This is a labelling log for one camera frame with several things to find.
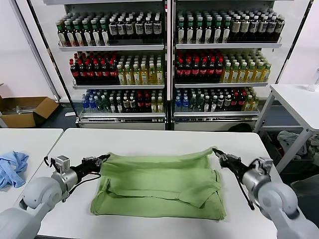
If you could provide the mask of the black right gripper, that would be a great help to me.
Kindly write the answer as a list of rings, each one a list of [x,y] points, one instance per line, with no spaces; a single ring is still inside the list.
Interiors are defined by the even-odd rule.
[[[220,149],[212,148],[214,154],[218,157],[222,168],[228,168],[236,175],[243,175],[246,172],[246,165],[241,162],[241,158],[233,154],[227,154]]]

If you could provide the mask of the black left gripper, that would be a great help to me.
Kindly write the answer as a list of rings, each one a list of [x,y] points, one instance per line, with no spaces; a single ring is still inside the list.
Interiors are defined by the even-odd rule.
[[[106,162],[110,156],[110,154],[102,154],[100,156],[83,157],[82,163],[74,167],[77,178],[83,178],[92,172],[99,173],[101,165]]]

